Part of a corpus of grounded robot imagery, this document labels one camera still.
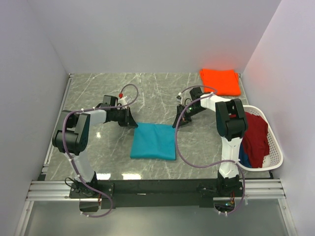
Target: folded orange cloth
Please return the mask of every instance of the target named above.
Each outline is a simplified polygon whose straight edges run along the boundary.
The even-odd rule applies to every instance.
[[[219,96],[239,96],[241,95],[238,85],[238,74],[234,70],[208,70],[202,69],[200,77],[203,85],[215,88]],[[210,88],[204,88],[205,92],[212,92]]]

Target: laundry basket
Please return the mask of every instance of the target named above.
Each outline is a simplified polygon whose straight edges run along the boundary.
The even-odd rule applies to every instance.
[[[264,113],[258,109],[257,107],[250,106],[250,105],[244,105],[245,112],[248,112],[250,114],[261,116],[267,123],[267,119],[264,115]],[[264,157],[262,168],[248,168],[243,166],[241,163],[238,162],[238,164],[247,171],[269,171],[273,170],[275,168],[278,168],[284,161],[284,156],[280,150],[279,144],[276,140],[276,137],[274,135],[274,132],[272,132],[272,129],[268,123],[268,144],[269,144],[269,155]]]

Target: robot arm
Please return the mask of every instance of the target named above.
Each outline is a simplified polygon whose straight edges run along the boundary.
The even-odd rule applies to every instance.
[[[227,99],[210,93],[202,93],[201,88],[190,90],[191,99],[207,97],[193,103],[184,113],[179,126],[191,122],[191,117],[210,109],[216,112],[217,130],[222,139],[222,160],[238,161],[240,144],[248,128],[245,111],[240,99]],[[177,106],[177,115],[173,127],[176,126],[184,105]],[[218,190],[229,191],[239,184],[239,172],[232,162],[223,162],[218,173]]]
[[[116,97],[105,95],[103,102],[98,104],[98,107],[114,107],[117,104],[125,105],[128,103],[128,100],[128,96],[122,97],[118,100]],[[61,112],[52,139],[53,146],[57,147],[60,152],[64,153],[68,160],[69,156],[65,153],[63,147],[62,128],[63,121],[70,112],[71,111]],[[96,174],[89,163],[88,155],[85,150],[88,144],[90,127],[110,121],[117,121],[119,126],[122,127],[138,127],[131,115],[130,107],[122,109],[111,108],[106,111],[94,110],[73,114],[69,117],[66,123],[65,139],[67,148],[73,157],[73,162],[75,163],[81,177],[87,184],[94,185],[93,183],[97,182]],[[78,182],[81,181],[78,177],[75,177],[75,179]]]

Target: teal towel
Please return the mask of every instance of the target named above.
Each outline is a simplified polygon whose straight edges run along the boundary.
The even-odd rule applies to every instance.
[[[175,129],[167,124],[138,123],[130,157],[174,161]]]

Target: marble tabletop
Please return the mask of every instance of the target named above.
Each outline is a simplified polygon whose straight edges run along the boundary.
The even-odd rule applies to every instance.
[[[65,110],[91,108],[100,103],[105,94],[118,96],[128,83],[139,88],[137,101],[130,106],[136,122],[172,125],[176,116],[176,96],[182,89],[201,85],[198,73],[101,73],[74,74],[64,103]],[[239,97],[248,104],[241,80]],[[135,97],[133,87],[124,95]],[[98,179],[187,179],[216,178],[219,165],[197,169],[176,161],[130,159],[133,128],[120,127],[116,122],[91,127],[87,152]],[[205,110],[192,117],[192,123],[180,128],[178,144],[183,156],[191,163],[205,165],[221,159],[221,138],[216,128],[215,113]],[[246,178],[270,177],[269,172],[245,172]],[[65,156],[53,148],[45,180],[64,180],[73,175]]]

